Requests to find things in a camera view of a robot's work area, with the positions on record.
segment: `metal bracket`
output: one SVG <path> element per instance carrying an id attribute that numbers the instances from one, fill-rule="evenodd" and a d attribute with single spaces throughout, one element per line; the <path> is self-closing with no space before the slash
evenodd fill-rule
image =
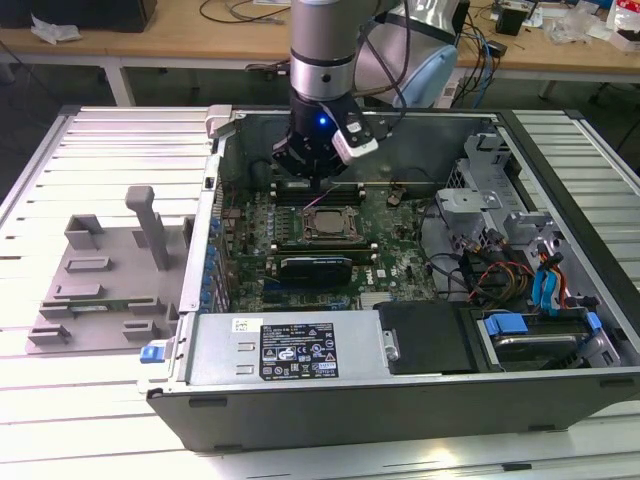
<path id="1" fill-rule="evenodd" d="M 553 227 L 554 222 L 548 213 L 511 212 L 503 225 L 511 244 L 528 245 L 541 236 L 541 229 Z"/>
<path id="2" fill-rule="evenodd" d="M 204 120 L 207 136 L 211 139 L 217 139 L 234 133 L 235 119 L 235 112 L 231 105 L 210 106 Z"/>

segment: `blue drive latch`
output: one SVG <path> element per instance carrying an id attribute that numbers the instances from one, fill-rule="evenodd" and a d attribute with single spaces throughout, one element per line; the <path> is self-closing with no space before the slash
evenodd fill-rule
<path id="1" fill-rule="evenodd" d="M 484 320 L 489 336 L 529 333 L 524 317 L 519 313 L 494 313 Z"/>

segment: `power supply label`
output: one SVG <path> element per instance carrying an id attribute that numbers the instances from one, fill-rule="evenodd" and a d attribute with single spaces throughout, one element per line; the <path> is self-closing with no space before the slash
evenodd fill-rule
<path id="1" fill-rule="evenodd" d="M 338 377 L 333 323 L 263 325 L 260 330 L 263 380 L 312 380 Z"/>

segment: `connector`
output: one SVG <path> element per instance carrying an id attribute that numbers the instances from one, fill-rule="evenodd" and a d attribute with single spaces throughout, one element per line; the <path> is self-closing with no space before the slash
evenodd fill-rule
<path id="1" fill-rule="evenodd" d="M 507 244 L 506 237 L 502 235 L 499 231 L 497 231 L 495 228 L 490 228 L 489 230 L 487 230 L 486 235 L 487 235 L 487 239 L 489 239 L 491 243 L 494 243 L 498 246 Z"/>
<path id="2" fill-rule="evenodd" d="M 460 238 L 460 245 L 462 245 L 462 248 L 465 249 L 467 252 L 471 252 L 471 253 L 478 253 L 480 250 L 482 250 L 482 247 L 478 242 L 469 240 L 466 237 Z"/>
<path id="3" fill-rule="evenodd" d="M 558 265 L 562 260 L 564 260 L 564 256 L 560 252 L 556 252 L 550 257 L 548 257 L 546 261 L 542 262 L 540 264 L 539 269 L 551 270 L 553 267 Z"/>
<path id="4" fill-rule="evenodd" d="M 495 40 L 489 40 L 487 42 L 487 47 L 489 47 L 489 55 L 491 55 L 493 58 L 502 58 L 504 57 L 505 53 L 507 53 L 507 46 L 496 42 Z"/>

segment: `barcode label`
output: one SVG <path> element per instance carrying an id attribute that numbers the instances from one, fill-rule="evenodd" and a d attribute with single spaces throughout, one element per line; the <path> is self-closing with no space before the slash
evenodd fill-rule
<path id="1" fill-rule="evenodd" d="M 261 318 L 234 318 L 231 323 L 233 333 L 256 333 L 262 326 Z"/>

